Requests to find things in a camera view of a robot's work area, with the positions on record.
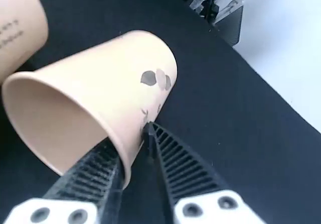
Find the mechanical part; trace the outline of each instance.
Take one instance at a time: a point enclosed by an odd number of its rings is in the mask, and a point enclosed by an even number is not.
[[[264,223],[225,181],[180,139],[149,122],[143,130],[154,159],[166,223]],[[106,138],[44,195],[16,206],[4,224],[117,223],[124,171]]]
[[[191,147],[161,126],[149,122],[143,134],[143,147],[154,159],[164,198],[166,223],[173,223],[173,210],[180,199],[227,188],[213,166],[209,166]]]
[[[186,215],[186,206],[191,203],[197,206],[202,214]],[[265,223],[236,192],[231,190],[181,199],[174,209],[174,222],[175,224]]]
[[[94,203],[99,217],[114,223],[120,208],[123,182],[120,157],[113,143],[106,138],[59,178],[44,198]]]
[[[195,203],[188,203],[183,207],[183,214],[186,217],[198,217],[203,214],[203,210]]]
[[[10,212],[4,224],[99,224],[97,206],[93,203],[73,200],[48,200],[33,198]]]

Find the beige paper cup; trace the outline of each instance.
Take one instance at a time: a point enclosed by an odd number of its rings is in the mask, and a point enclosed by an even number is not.
[[[111,139],[125,185],[141,146],[177,77],[175,58],[158,37],[134,31],[3,84],[8,117],[27,146],[63,174],[98,142]]]
[[[39,0],[0,0],[0,83],[37,52],[48,37]]]

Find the cup rim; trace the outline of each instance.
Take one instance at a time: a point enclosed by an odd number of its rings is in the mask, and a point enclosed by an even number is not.
[[[90,106],[87,106],[86,104],[82,103],[80,100],[77,99],[77,97],[72,96],[70,94],[68,94],[67,92],[65,92],[63,89],[57,88],[54,84],[50,83],[49,81],[47,81],[46,79],[43,79],[41,77],[39,77],[39,75],[35,72],[17,72],[12,74],[11,76],[9,76],[3,83],[2,85],[2,99],[3,99],[3,105],[4,105],[4,109],[7,113],[8,119],[10,120],[12,126],[14,127],[15,131],[17,132],[17,134],[20,136],[20,138],[23,140],[23,142],[25,143],[25,145],[28,146],[28,148],[43,162],[45,163],[50,169],[52,169],[53,171],[55,171],[57,174],[59,174],[60,176],[63,175],[63,173],[61,171],[59,171],[58,169],[56,169],[54,166],[49,165],[49,162],[47,161],[47,159],[42,156],[36,149],[33,148],[33,146],[28,143],[28,141],[26,141],[25,136],[22,134],[22,132],[20,131],[20,128],[18,127],[18,125],[16,124],[14,118],[12,118],[11,114],[9,111],[7,111],[7,102],[6,102],[6,96],[8,94],[7,89],[8,86],[16,81],[16,80],[21,80],[21,79],[25,79],[25,80],[31,80],[34,81],[36,83],[39,84],[43,84],[46,85],[50,88],[52,88],[53,90],[57,91],[58,93],[64,95],[66,98],[68,98],[69,100],[71,100],[74,104],[78,105],[82,110],[84,110],[86,113],[88,113],[105,131],[106,131],[106,135],[110,138],[110,140],[112,141],[112,143],[114,144],[115,149],[117,150],[120,159],[123,163],[123,168],[124,168],[124,174],[125,174],[125,178],[124,178],[124,185],[123,185],[123,189],[125,189],[127,187],[127,185],[129,184],[130,181],[130,177],[131,177],[131,165],[129,164],[129,159],[128,156],[125,154],[126,151],[124,149],[124,144],[123,142],[119,139],[119,137],[115,134],[115,132],[113,131],[113,129],[106,123],[106,121],[104,121],[102,119],[102,117],[99,116],[99,114],[93,110]]]

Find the leaf print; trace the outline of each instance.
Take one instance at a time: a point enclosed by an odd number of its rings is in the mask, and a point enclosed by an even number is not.
[[[156,84],[156,75],[153,71],[146,71],[142,74],[141,79],[140,79],[141,83],[144,83],[148,86],[153,86]]]

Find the printed leaf pattern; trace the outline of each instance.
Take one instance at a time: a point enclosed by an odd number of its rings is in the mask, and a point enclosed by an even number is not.
[[[144,83],[148,86],[153,86],[156,84],[156,75],[153,71],[146,71],[142,74],[141,79],[140,79],[141,83]]]
[[[166,86],[165,86],[165,90],[169,90],[172,86],[172,83],[171,83],[171,79],[168,75],[166,75]]]

